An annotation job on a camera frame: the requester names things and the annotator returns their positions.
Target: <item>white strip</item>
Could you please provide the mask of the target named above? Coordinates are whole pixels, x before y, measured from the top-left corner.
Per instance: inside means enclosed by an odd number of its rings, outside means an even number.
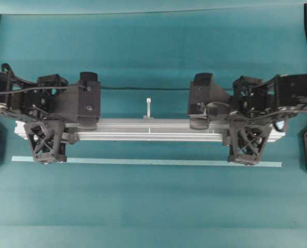
[[[32,157],[12,156],[15,162],[33,162]],[[228,163],[214,160],[170,160],[170,159],[87,159],[67,158],[67,163],[82,164],[150,164],[150,165],[195,165],[195,166],[246,166],[243,164]],[[282,162],[260,162],[246,167],[282,167]]]

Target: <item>teal tablecloth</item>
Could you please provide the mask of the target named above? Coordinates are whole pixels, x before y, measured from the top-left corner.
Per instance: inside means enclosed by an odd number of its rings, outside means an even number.
[[[108,86],[187,87],[212,72],[307,73],[303,6],[106,15],[3,15],[0,64],[29,80],[94,71]],[[185,118],[186,91],[102,91],[102,117]],[[11,162],[27,141],[0,118],[0,247],[306,247],[307,171],[301,131],[268,144],[282,168]],[[79,142],[83,158],[224,160],[219,143]]]

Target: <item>black cable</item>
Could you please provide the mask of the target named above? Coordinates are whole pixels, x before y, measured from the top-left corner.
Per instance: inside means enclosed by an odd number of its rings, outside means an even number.
[[[111,87],[101,85],[101,89],[107,90],[190,90],[190,88],[144,88],[144,87]],[[226,91],[233,90],[233,88],[223,88]]]
[[[30,88],[24,88],[24,89],[16,89],[16,90],[10,90],[10,91],[0,91],[0,95],[7,95],[7,94],[13,94],[13,93],[20,93],[20,92],[25,92],[29,90],[40,90],[40,89],[67,89],[69,87],[80,87],[80,88],[86,88],[83,85],[68,85],[68,86],[51,86],[51,87],[30,87]]]

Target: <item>aluminum extrusion bar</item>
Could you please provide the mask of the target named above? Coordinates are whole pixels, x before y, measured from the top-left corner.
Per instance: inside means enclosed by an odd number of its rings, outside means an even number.
[[[24,123],[16,121],[15,134],[26,138]],[[178,142],[222,142],[222,134],[229,128],[224,121],[212,121],[209,129],[191,129],[189,119],[110,119],[102,118],[97,129],[84,131],[77,124],[67,124],[75,128],[80,140],[85,141],[178,141]],[[268,142],[275,142],[285,133],[272,130]]]

